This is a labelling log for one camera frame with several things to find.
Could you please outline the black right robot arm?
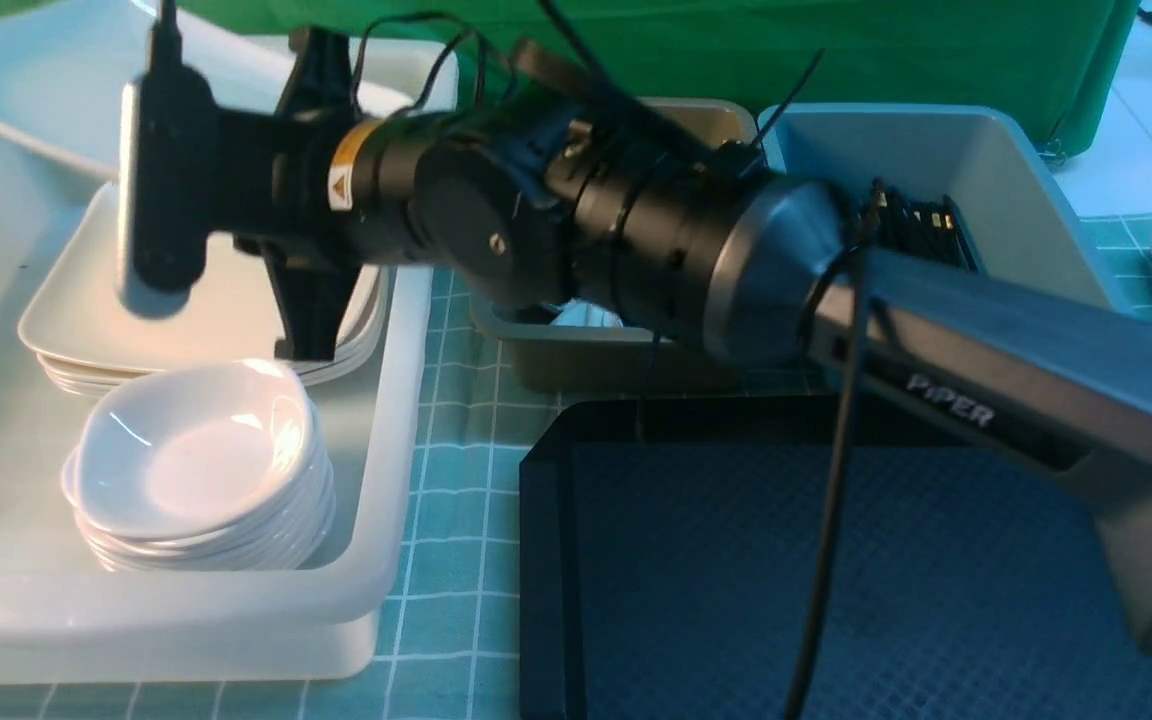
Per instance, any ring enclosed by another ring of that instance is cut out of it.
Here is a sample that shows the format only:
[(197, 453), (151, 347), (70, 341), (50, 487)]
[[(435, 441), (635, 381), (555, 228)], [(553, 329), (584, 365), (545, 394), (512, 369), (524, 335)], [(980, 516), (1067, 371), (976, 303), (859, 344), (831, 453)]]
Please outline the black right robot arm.
[(591, 300), (733, 363), (801, 354), (844, 376), (803, 647), (820, 647), (861, 387), (1041, 468), (1093, 511), (1152, 644), (1152, 325), (873, 245), (835, 184), (704, 146), (579, 59), (518, 41), (492, 108), (366, 118), (346, 37), (308, 29), (271, 115), (218, 111), (209, 225), (262, 255), (276, 353), (329, 359), (365, 264), (445, 264), (518, 305)]

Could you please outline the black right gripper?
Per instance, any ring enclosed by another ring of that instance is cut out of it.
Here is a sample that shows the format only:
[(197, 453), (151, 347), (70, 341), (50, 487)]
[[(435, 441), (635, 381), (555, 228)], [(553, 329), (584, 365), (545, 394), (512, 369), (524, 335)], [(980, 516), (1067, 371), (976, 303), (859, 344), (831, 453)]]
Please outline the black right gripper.
[(296, 59), (273, 115), (210, 109), (210, 223), (260, 258), (282, 320), (274, 354), (332, 361), (362, 265), (414, 266), (411, 183), (380, 179), (379, 149), (417, 115), (355, 115), (349, 40), (328, 29), (291, 35)]

